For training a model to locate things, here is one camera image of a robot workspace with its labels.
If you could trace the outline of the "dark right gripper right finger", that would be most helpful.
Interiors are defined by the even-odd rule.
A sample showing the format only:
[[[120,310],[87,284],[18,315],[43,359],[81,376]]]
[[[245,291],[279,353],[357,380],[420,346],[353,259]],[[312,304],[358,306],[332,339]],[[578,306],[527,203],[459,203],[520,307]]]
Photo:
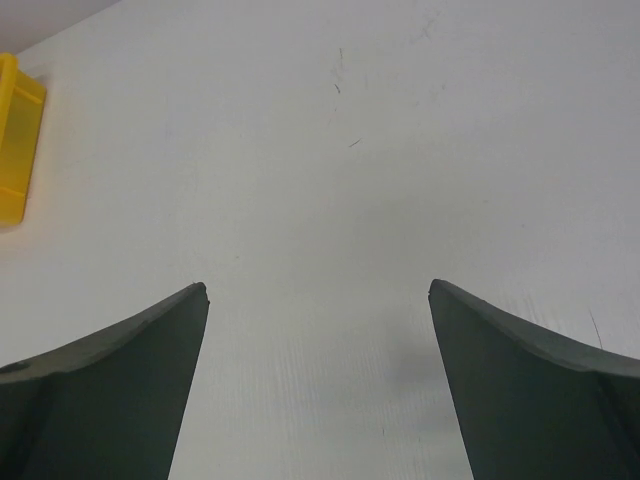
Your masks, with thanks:
[[[443,280],[429,304],[476,479],[636,479],[639,362]]]

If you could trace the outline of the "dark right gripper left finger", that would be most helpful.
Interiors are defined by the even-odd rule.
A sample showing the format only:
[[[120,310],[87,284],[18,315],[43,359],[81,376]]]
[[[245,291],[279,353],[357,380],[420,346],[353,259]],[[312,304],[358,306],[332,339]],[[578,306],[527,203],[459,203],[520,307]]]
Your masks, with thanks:
[[[166,479],[205,334],[194,283],[1,369],[4,479]]]

